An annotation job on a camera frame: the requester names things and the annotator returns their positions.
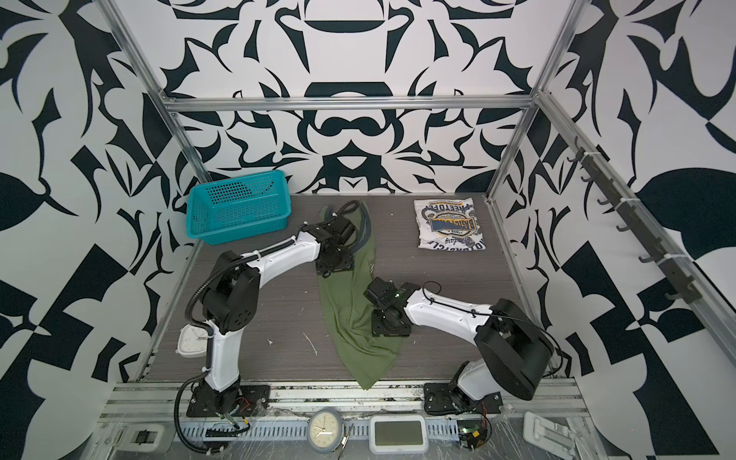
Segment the green tank top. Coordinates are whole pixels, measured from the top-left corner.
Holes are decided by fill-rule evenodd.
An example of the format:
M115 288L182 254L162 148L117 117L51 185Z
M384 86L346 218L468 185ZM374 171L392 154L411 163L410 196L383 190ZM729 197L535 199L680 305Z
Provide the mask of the green tank top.
M364 390L381 380L393 366L402 337L375 337L373 305L363 293L374 279L376 241L367 203L346 214L356 226L349 250L354 268L318 279L320 303L335 350L351 376Z

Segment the white tank top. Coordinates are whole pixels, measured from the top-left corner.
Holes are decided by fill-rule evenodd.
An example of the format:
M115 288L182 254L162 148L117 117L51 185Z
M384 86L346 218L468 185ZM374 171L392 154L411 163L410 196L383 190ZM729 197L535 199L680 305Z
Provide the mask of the white tank top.
M443 252L484 251L487 247L475 210L467 199L414 200L419 249Z

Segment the teal plastic basket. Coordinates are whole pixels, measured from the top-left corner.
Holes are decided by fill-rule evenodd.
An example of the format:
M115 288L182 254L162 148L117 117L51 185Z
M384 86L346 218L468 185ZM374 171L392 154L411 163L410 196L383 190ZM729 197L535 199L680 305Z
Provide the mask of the teal plastic basket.
M291 196L283 172L258 172L195 186L188 195L186 233L209 245L283 230Z

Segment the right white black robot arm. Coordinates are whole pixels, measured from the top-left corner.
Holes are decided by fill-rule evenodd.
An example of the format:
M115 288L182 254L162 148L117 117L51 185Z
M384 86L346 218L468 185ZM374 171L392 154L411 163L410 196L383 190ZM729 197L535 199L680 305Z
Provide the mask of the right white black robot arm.
M508 299L473 304L381 278L370 282L363 295L374 307L372 328L378 337L409 337L417 326L475 345L480 359L463 363L446 384L455 404L504 395L532 400L556 351L545 331Z

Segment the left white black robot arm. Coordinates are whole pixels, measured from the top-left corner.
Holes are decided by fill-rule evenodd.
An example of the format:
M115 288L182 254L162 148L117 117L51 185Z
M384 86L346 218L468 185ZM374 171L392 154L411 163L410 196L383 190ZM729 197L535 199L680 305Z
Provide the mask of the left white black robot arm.
M239 385L243 331L257 312L260 289L304 264L313 263L316 274L323 278L351 271L356 231L348 218L335 215L325 222L304 224L295 235L275 245L220 255L185 309L188 324L207 336L206 366L199 378L207 389L220 396Z

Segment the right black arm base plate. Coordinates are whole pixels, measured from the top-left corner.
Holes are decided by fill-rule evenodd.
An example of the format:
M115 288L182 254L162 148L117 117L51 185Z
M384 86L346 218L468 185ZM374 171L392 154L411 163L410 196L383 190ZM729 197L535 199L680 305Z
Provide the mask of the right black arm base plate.
M482 400L473 400L457 386L449 383L426 383L423 386L424 411L430 416L460 415L477 413L480 415L500 414L503 400L499 392L492 393Z

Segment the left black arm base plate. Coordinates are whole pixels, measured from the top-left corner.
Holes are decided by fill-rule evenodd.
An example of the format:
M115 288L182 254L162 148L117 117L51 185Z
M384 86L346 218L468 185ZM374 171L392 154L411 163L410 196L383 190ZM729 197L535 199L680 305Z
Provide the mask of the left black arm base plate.
M247 418L268 408L270 389L269 385L240 385L218 392L207 383L201 383L188 398L186 416L206 418L229 414Z

